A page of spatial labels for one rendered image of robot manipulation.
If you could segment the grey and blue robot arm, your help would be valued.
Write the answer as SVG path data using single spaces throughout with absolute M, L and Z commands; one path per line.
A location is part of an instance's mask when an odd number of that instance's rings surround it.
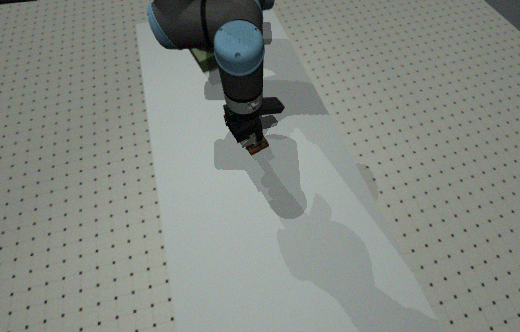
M 154 0 L 147 14 L 151 30 L 164 48 L 214 51 L 231 111 L 250 114 L 257 110 L 252 116 L 278 114 L 285 108 L 279 99 L 263 98 L 262 11 L 270 10 L 274 1 Z

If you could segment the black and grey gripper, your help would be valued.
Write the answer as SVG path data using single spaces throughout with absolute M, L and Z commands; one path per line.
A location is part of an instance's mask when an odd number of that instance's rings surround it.
M 250 114 L 238 114 L 231 111 L 227 104 L 223 105 L 224 108 L 224 119 L 226 126 L 228 126 L 229 130 L 237 140 L 237 143 L 240 143 L 246 140 L 242 146 L 246 147 L 254 144 L 256 147 L 260 141 L 263 139 L 262 132 L 262 123 L 258 116 L 252 116 L 253 113 Z M 228 116 L 227 116 L 228 115 Z M 241 115 L 249 115 L 249 116 L 241 116 Z M 226 117 L 227 116 L 227 117 Z M 234 117 L 234 118 L 233 118 Z M 229 120 L 228 120 L 229 118 Z M 231 118 L 231 119 L 230 119 Z M 236 122 L 237 118 L 237 122 Z

